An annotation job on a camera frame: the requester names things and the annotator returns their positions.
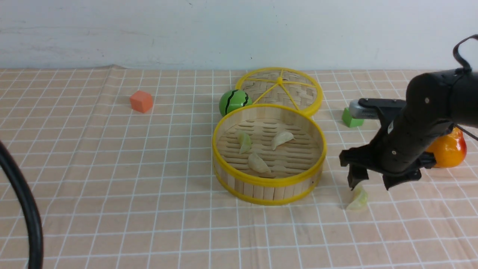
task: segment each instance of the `toy fruit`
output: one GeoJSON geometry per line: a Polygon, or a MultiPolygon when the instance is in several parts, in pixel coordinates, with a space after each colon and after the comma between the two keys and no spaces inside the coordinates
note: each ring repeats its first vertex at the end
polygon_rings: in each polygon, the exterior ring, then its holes
{"type": "Polygon", "coordinates": [[[230,90],[222,95],[219,101],[219,111],[224,117],[227,113],[252,104],[249,95],[243,90],[230,90]]]}
{"type": "Polygon", "coordinates": [[[426,151],[435,155],[435,168],[451,168],[465,159],[467,144],[463,132],[454,127],[450,134],[437,138],[426,151]]]}

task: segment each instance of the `bamboo steamer lid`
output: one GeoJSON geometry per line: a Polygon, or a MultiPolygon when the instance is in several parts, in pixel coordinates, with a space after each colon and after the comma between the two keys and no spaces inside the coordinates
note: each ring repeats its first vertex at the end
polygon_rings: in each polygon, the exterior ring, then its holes
{"type": "Polygon", "coordinates": [[[282,67],[257,69],[244,75],[236,84],[253,104],[278,104],[300,110],[312,117],[320,108],[322,88],[309,75],[282,67]]]}

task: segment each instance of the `white wall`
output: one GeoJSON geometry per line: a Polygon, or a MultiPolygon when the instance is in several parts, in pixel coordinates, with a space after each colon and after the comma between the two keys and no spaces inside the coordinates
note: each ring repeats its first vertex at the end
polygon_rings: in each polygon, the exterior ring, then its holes
{"type": "MultiPolygon", "coordinates": [[[[477,0],[0,0],[0,67],[455,68],[477,0]]],[[[478,68],[478,42],[463,45],[478,68]]]]}

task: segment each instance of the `bamboo steamer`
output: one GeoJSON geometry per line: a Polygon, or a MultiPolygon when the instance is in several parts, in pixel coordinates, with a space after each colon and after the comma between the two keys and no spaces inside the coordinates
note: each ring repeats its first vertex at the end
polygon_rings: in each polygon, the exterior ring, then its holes
{"type": "Polygon", "coordinates": [[[220,184],[232,195],[255,204],[288,204],[309,194],[318,184],[327,146],[320,127],[302,111],[278,104],[253,104],[227,114],[212,138],[213,168],[220,184]],[[239,154],[235,135],[241,129],[252,140],[252,149],[239,154]],[[294,140],[271,149],[281,131],[294,140]],[[258,174],[248,166],[257,153],[271,169],[258,174]]]}
{"type": "Polygon", "coordinates": [[[283,67],[257,69],[236,84],[253,100],[252,104],[279,104],[312,117],[322,104],[323,92],[315,79],[301,71],[283,67]]]}

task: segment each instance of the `yellow rim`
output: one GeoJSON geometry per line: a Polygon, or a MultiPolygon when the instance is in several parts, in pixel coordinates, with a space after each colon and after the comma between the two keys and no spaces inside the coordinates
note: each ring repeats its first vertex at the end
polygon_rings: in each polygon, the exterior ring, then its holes
{"type": "Polygon", "coordinates": [[[284,205],[284,204],[288,204],[288,203],[292,203],[292,202],[295,202],[297,200],[300,200],[302,198],[304,198],[305,196],[307,196],[316,186],[317,184],[319,184],[319,181],[320,179],[322,178],[321,176],[319,177],[319,179],[317,180],[317,182],[314,182],[312,184],[312,186],[310,186],[307,190],[305,190],[304,192],[302,192],[301,194],[299,195],[295,195],[291,198],[287,198],[287,199],[282,199],[282,200],[262,200],[262,199],[258,199],[258,198],[253,198],[253,197],[250,197],[250,196],[246,196],[242,193],[239,193],[237,192],[235,189],[229,187],[229,185],[227,185],[222,179],[221,177],[217,174],[217,170],[216,170],[216,167],[214,167],[214,173],[216,174],[216,178],[217,180],[219,181],[219,183],[227,190],[229,191],[230,194],[236,196],[237,198],[243,200],[243,201],[246,201],[246,202],[250,202],[250,203],[254,203],[254,204],[259,204],[259,205],[284,205]]]}
{"type": "Polygon", "coordinates": [[[303,181],[304,179],[311,177],[313,174],[315,174],[320,169],[320,166],[323,164],[324,159],[325,159],[326,154],[327,154],[327,143],[326,143],[326,138],[324,136],[324,133],[322,132],[320,127],[313,120],[311,120],[309,117],[305,116],[303,112],[298,111],[298,110],[294,110],[292,108],[289,108],[289,107],[286,107],[286,106],[283,106],[283,105],[255,104],[255,105],[249,105],[249,106],[245,106],[245,107],[241,107],[241,108],[238,108],[236,110],[233,110],[230,113],[228,113],[226,116],[224,116],[219,121],[219,123],[217,124],[216,128],[214,129],[214,133],[212,135],[212,150],[213,150],[213,156],[216,159],[216,161],[218,162],[218,164],[231,176],[233,176],[235,178],[238,178],[241,181],[243,181],[245,183],[252,184],[252,185],[263,186],[263,187],[285,187],[285,186],[297,184],[297,183],[303,181]],[[244,172],[241,172],[241,171],[235,169],[229,163],[227,163],[221,157],[221,154],[219,153],[219,150],[217,149],[217,145],[216,145],[216,142],[215,142],[219,127],[230,116],[232,116],[236,113],[241,113],[243,110],[252,109],[252,108],[256,108],[256,107],[275,107],[275,108],[279,108],[279,109],[288,110],[288,111],[296,113],[296,114],[306,118],[308,121],[310,121],[310,123],[312,123],[314,125],[314,127],[317,128],[317,130],[319,131],[320,137],[321,137],[321,139],[323,141],[323,145],[324,145],[324,149],[322,150],[322,154],[320,155],[320,158],[317,161],[317,163],[314,164],[314,166],[312,166],[311,168],[309,168],[307,171],[305,171],[303,173],[300,173],[300,174],[294,175],[294,176],[290,176],[290,177],[286,177],[286,178],[281,178],[281,179],[267,179],[267,178],[252,176],[252,175],[246,174],[244,172]]]}
{"type": "Polygon", "coordinates": [[[252,104],[255,104],[259,99],[264,97],[264,95],[266,95],[273,88],[275,88],[277,86],[280,86],[282,88],[282,90],[284,90],[284,92],[287,94],[287,96],[289,96],[289,98],[291,99],[291,102],[294,105],[294,107],[297,110],[300,110],[299,106],[295,103],[295,101],[292,98],[292,96],[290,95],[289,91],[284,87],[284,84],[299,84],[299,85],[311,86],[311,87],[314,87],[314,88],[317,89],[317,98],[314,100],[314,102],[310,106],[305,108],[304,110],[301,110],[301,112],[304,115],[306,115],[307,117],[312,117],[319,110],[320,106],[322,105],[322,99],[323,99],[324,94],[322,92],[322,88],[320,87],[319,83],[317,83],[317,81],[315,79],[313,79],[312,77],[310,77],[308,74],[305,74],[304,72],[301,72],[301,71],[297,71],[297,70],[290,69],[290,68],[283,68],[283,67],[267,67],[267,68],[257,69],[257,70],[254,70],[252,72],[249,72],[246,75],[244,75],[243,77],[241,77],[241,79],[239,79],[239,81],[236,83],[236,89],[241,90],[242,84],[246,80],[266,81],[266,82],[270,82],[270,83],[275,83],[274,86],[267,89],[256,100],[254,100],[254,102],[252,104]],[[281,74],[280,74],[279,78],[277,79],[277,81],[269,80],[269,79],[261,79],[261,78],[249,78],[253,74],[257,74],[257,73],[260,73],[260,72],[263,72],[263,71],[268,71],[268,70],[280,70],[281,71],[281,74]],[[284,71],[289,71],[291,73],[299,74],[299,75],[307,78],[308,80],[310,80],[312,82],[312,84],[309,85],[309,84],[301,83],[301,82],[283,81],[282,80],[282,74],[283,74],[284,71]]]}

